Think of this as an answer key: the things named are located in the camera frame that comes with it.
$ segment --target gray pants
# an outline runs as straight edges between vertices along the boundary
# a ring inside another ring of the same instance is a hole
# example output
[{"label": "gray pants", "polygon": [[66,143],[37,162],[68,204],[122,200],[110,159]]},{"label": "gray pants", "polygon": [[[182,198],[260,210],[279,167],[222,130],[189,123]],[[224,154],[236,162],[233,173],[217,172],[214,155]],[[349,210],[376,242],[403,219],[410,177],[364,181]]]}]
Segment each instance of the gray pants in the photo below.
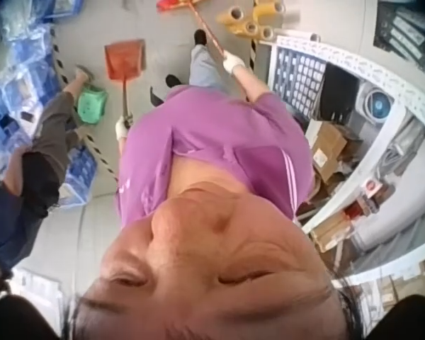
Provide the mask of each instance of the gray pants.
[{"label": "gray pants", "polygon": [[50,163],[59,184],[64,183],[69,166],[68,152],[79,143],[75,131],[66,132],[66,123],[72,117],[74,98],[70,93],[61,92],[44,108],[37,137],[33,141],[33,152],[40,152]]},{"label": "gray pants", "polygon": [[217,65],[208,48],[196,45],[191,53],[191,77],[189,85],[208,87],[227,93],[227,89],[217,71]]}]

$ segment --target green plastic basket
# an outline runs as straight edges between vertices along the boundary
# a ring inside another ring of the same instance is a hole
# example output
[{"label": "green plastic basket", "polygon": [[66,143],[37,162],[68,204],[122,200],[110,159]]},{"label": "green plastic basket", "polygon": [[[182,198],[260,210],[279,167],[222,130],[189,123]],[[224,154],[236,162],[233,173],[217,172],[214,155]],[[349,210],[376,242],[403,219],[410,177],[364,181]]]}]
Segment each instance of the green plastic basket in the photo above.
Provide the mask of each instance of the green plastic basket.
[{"label": "green plastic basket", "polygon": [[77,104],[79,117],[87,124],[97,124],[104,115],[107,92],[92,85],[86,85]]}]

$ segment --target purple shirt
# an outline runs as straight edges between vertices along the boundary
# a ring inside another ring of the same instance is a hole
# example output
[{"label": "purple shirt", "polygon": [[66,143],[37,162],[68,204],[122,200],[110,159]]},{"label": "purple shirt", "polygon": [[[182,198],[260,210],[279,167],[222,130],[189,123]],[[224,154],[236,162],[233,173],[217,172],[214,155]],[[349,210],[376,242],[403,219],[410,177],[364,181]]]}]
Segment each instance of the purple shirt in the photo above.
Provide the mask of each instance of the purple shirt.
[{"label": "purple shirt", "polygon": [[174,154],[228,171],[291,220],[313,178],[308,142],[275,94],[250,104],[220,91],[178,86],[129,131],[120,161],[122,226],[166,200]]}]

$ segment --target white glove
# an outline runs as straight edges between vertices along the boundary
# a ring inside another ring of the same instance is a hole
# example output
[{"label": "white glove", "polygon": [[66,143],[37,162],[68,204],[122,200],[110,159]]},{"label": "white glove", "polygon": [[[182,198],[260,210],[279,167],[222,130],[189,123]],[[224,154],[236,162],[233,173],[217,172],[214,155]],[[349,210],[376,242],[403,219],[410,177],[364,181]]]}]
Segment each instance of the white glove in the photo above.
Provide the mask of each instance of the white glove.
[{"label": "white glove", "polygon": [[241,58],[237,57],[236,55],[232,55],[228,51],[224,51],[225,54],[225,60],[224,60],[224,68],[225,71],[227,71],[229,74],[233,74],[233,69],[236,66],[246,66],[245,63],[242,61]]},{"label": "white glove", "polygon": [[118,122],[115,124],[115,133],[116,140],[120,140],[121,138],[128,138],[129,130],[125,126],[125,119],[123,116],[118,119]]}]

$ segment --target orange dustpan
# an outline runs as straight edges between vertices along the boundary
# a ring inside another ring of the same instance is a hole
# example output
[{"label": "orange dustpan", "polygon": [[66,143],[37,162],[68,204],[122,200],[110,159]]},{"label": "orange dustpan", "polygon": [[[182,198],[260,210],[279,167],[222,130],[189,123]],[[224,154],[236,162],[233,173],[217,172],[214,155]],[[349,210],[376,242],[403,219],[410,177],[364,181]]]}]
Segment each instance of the orange dustpan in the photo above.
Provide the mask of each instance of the orange dustpan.
[{"label": "orange dustpan", "polygon": [[108,78],[123,84],[123,117],[130,126],[131,115],[128,112],[128,93],[126,83],[142,73],[144,40],[136,39],[115,42],[105,46]]}]

